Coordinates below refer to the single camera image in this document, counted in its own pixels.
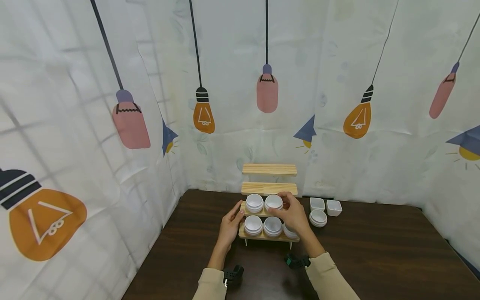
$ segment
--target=blue lampshade illustration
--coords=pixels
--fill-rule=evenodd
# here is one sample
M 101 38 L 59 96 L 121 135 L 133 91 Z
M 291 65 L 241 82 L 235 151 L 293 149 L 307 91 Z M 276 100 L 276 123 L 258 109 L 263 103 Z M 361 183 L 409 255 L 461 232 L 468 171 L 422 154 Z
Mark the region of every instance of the blue lampshade illustration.
M 447 155 L 460 155 L 454 162 L 465 159 L 465 170 L 468 170 L 468 163 L 480 160 L 480 125 L 461 133 L 447 141 L 449 144 L 458 145 L 458 152 L 446 153 Z
M 313 115 L 310 120 L 308 120 L 305 125 L 293 136 L 297 139 L 301 139 L 305 147 L 309 148 L 312 146 L 312 137 L 317 135 L 315 129 L 313 128 L 313 123 L 315 122 L 315 115 Z
M 163 150 L 163 156 L 165 156 L 166 153 L 169 153 L 172 149 L 172 147 L 177 147 L 173 145 L 173 140 L 178 137 L 178 134 L 173 132 L 172 129 L 168 128 L 165 125 L 165 121 L 162 120 L 163 123 L 163 145 L 162 145 L 162 150 Z

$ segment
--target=small white cup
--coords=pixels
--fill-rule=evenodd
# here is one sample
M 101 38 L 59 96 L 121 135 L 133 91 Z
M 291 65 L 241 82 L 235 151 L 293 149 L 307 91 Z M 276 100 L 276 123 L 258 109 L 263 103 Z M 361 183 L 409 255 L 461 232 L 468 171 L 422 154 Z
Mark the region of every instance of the small white cup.
M 283 200 L 278 195 L 269 195 L 265 199 L 265 208 L 274 208 L 274 209 L 282 209 L 283 208 Z
M 308 216 L 310 223 L 315 227 L 323 227 L 327 224 L 327 215 L 320 209 L 314 209 Z
M 283 223 L 283 233 L 289 238 L 289 239 L 297 239 L 298 235 L 295 231 L 289 229 L 285 223 Z
M 251 213 L 258 213 L 264 207 L 264 200 L 259 194 L 250 194 L 247 196 L 247 201 L 245 201 L 245 206 L 247 210 Z
M 338 216 L 342 213 L 342 204 L 337 200 L 327 200 L 327 213 L 329 216 Z
M 262 219 L 258 216 L 248 216 L 243 224 L 245 233 L 251 236 L 259 235 L 262 232 L 263 227 Z
M 269 216 L 264 222 L 264 232 L 271 238 L 276 238 L 282 233 L 282 221 L 276 216 Z
M 325 202 L 323 198 L 310 198 L 310 211 L 314 209 L 320 209 L 321 211 L 325 211 Z

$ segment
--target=wooden table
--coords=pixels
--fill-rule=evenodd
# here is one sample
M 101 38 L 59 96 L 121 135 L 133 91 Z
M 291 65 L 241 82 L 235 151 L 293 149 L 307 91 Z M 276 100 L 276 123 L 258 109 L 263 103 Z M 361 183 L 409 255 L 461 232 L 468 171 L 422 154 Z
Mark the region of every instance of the wooden table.
M 152 247 L 124 300 L 190 300 L 215 244 L 221 217 L 245 196 L 187 191 Z M 309 212 L 308 198 L 300 201 Z M 342 202 L 339 217 L 313 228 L 362 300 L 480 299 L 480 283 L 411 206 Z M 318 299 L 305 271 L 283 261 L 288 243 L 235 240 L 226 268 L 245 268 L 227 299 Z M 292 252 L 304 254 L 301 243 Z

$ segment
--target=stacked white bowl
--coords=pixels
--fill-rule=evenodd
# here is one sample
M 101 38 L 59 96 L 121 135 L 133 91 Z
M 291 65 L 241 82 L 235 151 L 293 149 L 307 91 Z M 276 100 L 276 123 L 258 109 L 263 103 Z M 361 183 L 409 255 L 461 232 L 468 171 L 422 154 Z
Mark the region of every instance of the stacked white bowl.
M 264 200 L 259 194 L 250 194 L 247 196 L 247 201 L 245 203 L 247 210 L 251 213 L 258 213 L 264 207 Z
M 265 208 L 274 208 L 274 209 L 282 209 L 283 208 L 283 200 L 278 195 L 269 195 L 265 199 Z
M 282 221 L 276 216 L 269 216 L 265 219 L 264 232 L 271 238 L 276 238 L 282 233 Z
M 327 215 L 320 209 L 312 210 L 308 218 L 315 227 L 323 227 L 327 224 Z
M 295 231 L 293 231 L 291 228 L 288 228 L 288 226 L 283 223 L 283 233 L 289 238 L 289 239 L 297 239 L 298 235 Z
M 245 233 L 251 236 L 257 236 L 262 232 L 264 224 L 258 216 L 248 216 L 243 224 Z

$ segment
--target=beige long sleeve shirt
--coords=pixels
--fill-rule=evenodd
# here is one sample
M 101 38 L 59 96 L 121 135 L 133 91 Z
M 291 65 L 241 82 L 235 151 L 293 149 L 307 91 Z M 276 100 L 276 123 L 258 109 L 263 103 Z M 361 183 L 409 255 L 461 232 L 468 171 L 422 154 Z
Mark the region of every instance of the beige long sleeve shirt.
M 310 259 L 307 275 L 321 300 L 360 300 L 355 291 L 343 278 L 329 253 Z M 223 272 L 205 268 L 193 300 L 224 300 L 227 288 L 223 283 Z

